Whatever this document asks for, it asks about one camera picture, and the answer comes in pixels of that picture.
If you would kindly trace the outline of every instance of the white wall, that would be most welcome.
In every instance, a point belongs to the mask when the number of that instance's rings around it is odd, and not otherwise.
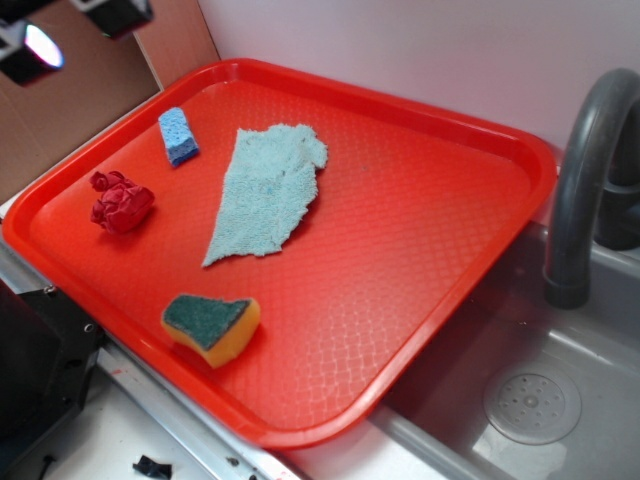
[[[200,0],[220,56],[317,73],[564,149],[587,91],[640,71],[637,0]]]

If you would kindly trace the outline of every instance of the yellow sponge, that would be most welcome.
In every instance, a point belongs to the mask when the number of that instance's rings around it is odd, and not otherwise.
[[[225,302],[180,295],[164,311],[161,323],[171,338],[217,368],[245,349],[260,324],[260,306],[252,298]]]

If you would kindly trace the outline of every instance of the tray rim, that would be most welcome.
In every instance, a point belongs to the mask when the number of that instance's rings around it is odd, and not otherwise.
[[[123,339],[118,337],[119,341],[123,342],[144,362],[159,371],[161,375],[166,376],[182,391],[185,390],[184,385],[189,384],[188,395],[197,403],[205,406],[209,413],[218,417],[237,434],[265,448],[286,449],[310,446],[328,440],[364,418],[375,407],[377,400],[391,387],[393,381],[402,374],[419,351],[426,346],[428,340],[446,322],[449,314],[464,300],[466,294],[491,268],[504,249],[525,227],[549,196],[556,181],[556,165],[553,153],[542,140],[511,127],[258,60],[230,59],[204,66],[185,76],[164,92],[152,97],[145,104],[123,117],[36,180],[17,198],[7,212],[2,224],[7,243],[70,296],[83,297],[92,294],[91,291],[87,292],[82,287],[77,288],[81,282],[74,282],[73,272],[66,270],[63,265],[59,265],[55,260],[48,258],[43,252],[34,249],[29,244],[30,221],[39,209],[67,188],[68,179],[77,179],[88,173],[106,156],[113,154],[135,138],[137,134],[134,132],[148,128],[166,109],[179,105],[193,96],[194,90],[197,92],[221,81],[244,80],[252,83],[264,83],[265,78],[281,79],[278,90],[294,95],[313,99],[318,95],[317,92],[321,91],[327,97],[324,99],[324,103],[333,103],[341,109],[349,110],[344,106],[347,102],[356,108],[358,113],[394,125],[415,129],[413,123],[416,119],[420,119],[424,122],[421,128],[430,129],[430,132],[435,129],[436,134],[430,133],[432,136],[450,141],[456,142],[455,135],[458,134],[456,128],[451,127],[465,129],[466,146],[490,151],[490,153],[502,157],[518,155],[520,158],[522,156],[524,160],[521,161],[524,161],[525,164],[520,166],[527,170],[531,181],[531,191],[526,201],[519,206],[509,221],[502,225],[491,242],[472,262],[471,266],[474,268],[468,268],[437,303],[429,314],[428,321],[425,319],[417,330],[407,338],[397,354],[378,372],[372,382],[345,411],[304,430],[274,428],[264,421],[258,422],[257,420],[260,419],[250,418],[247,412],[240,411],[233,405],[212,408],[210,398],[208,398],[211,396],[210,389],[205,391],[205,388],[200,385],[201,382],[192,375],[188,368],[169,362],[169,368],[164,364],[163,369],[160,370],[158,365],[163,357],[161,352],[149,348],[146,342],[142,342],[140,339],[125,343]],[[309,86],[313,86],[316,93],[309,93]],[[380,113],[380,108],[383,109],[384,115]],[[492,150],[481,148],[482,143],[489,138],[492,140]],[[45,184],[49,187],[48,189],[41,188]],[[104,326],[109,331],[112,330],[109,328],[112,321],[105,321],[102,318],[110,319],[119,314],[117,308],[101,298],[92,308],[91,313],[95,317],[100,317],[96,319],[101,323],[106,323]],[[127,329],[130,330],[128,333],[125,332],[129,336],[129,340],[135,339],[135,328],[125,325],[123,330]]]

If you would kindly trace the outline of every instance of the sink basin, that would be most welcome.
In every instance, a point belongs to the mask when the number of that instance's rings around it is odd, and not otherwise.
[[[589,302],[557,310],[545,236],[527,227],[383,404],[474,477],[638,478],[640,262],[595,246]]]

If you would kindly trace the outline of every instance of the blue sponge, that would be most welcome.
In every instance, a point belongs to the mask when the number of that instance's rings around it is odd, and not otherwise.
[[[177,167],[200,151],[181,108],[174,107],[167,110],[160,115],[159,121],[171,165]]]

